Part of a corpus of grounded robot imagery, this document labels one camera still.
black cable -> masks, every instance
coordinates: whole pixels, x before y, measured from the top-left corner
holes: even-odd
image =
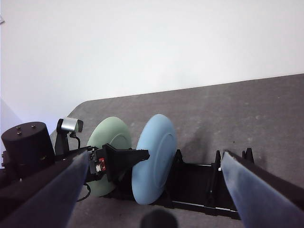
[[[89,192],[87,193],[86,196],[84,196],[84,197],[81,198],[81,199],[78,199],[76,202],[80,202],[80,201],[85,200],[85,199],[88,198],[89,195],[91,194],[91,188],[90,188],[90,186],[89,186],[87,183],[85,183],[84,186],[86,186],[86,189],[87,189]]]
[[[76,136],[75,139],[78,141],[78,149],[80,148],[80,139]]]
[[[80,139],[76,136],[76,134],[74,132],[72,132],[70,134],[70,137],[73,138],[73,139],[77,139],[78,141],[78,149],[80,148]]]

dark gray tabletop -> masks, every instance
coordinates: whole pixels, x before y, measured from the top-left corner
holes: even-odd
[[[217,149],[241,154],[252,147],[256,165],[304,188],[304,74],[86,101],[69,116],[84,121],[78,134],[82,146],[103,119],[117,116],[129,126],[136,147],[157,113],[172,120],[185,162],[211,163]],[[139,227],[157,208],[162,207],[91,196],[76,204],[69,227]],[[222,216],[162,209],[174,214],[180,227],[243,226]]]

